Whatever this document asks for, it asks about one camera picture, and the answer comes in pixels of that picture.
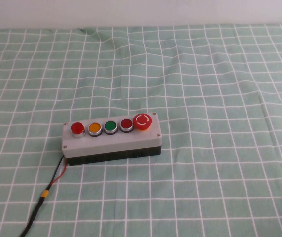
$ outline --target green checkered tablecloth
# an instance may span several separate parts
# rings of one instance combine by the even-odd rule
[[[282,24],[0,30],[0,237],[64,122],[153,111],[161,155],[68,167],[29,237],[282,237]]]

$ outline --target red wire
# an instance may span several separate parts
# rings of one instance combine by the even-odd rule
[[[62,171],[62,173],[55,179],[55,180],[53,180],[52,182],[51,182],[51,185],[53,184],[53,183],[55,183],[56,181],[58,181],[58,179],[60,179],[63,175],[64,175],[64,172],[66,171],[66,169],[67,169],[67,159],[64,157],[64,169],[63,169],[63,171]]]

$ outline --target white wall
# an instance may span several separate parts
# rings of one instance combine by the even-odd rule
[[[0,28],[280,22],[282,0],[0,0]]]

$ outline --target electrical cable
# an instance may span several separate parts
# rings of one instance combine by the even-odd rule
[[[56,176],[57,171],[58,171],[58,169],[60,167],[60,164],[61,164],[61,162],[63,160],[63,157],[64,157],[64,155],[60,158],[60,161],[59,161],[59,163],[58,163],[58,165],[57,165],[57,167],[56,167],[56,169],[55,169],[55,171],[53,173],[53,176],[52,176],[52,179],[51,179],[50,183],[48,184],[47,188],[42,192],[41,197],[39,198],[39,201],[38,201],[37,205],[35,206],[35,208],[34,208],[32,214],[31,214],[31,216],[29,218],[29,221],[28,221],[26,227],[24,228],[22,233],[19,235],[19,237],[25,237],[26,236],[26,234],[28,233],[29,229],[31,228],[31,226],[32,226],[32,224],[33,224],[33,222],[34,222],[34,220],[35,220],[35,218],[37,216],[37,213],[38,213],[40,207],[42,206],[44,200],[46,199],[46,197],[49,194],[49,189],[51,188],[53,183],[55,183],[58,179],[60,179],[63,176],[64,172],[66,171],[66,169],[67,169],[67,159],[65,158],[64,169],[63,169],[62,173],[55,179],[55,176]]]

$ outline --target control box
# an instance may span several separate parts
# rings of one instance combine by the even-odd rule
[[[161,154],[156,112],[65,123],[62,151],[69,165]]]

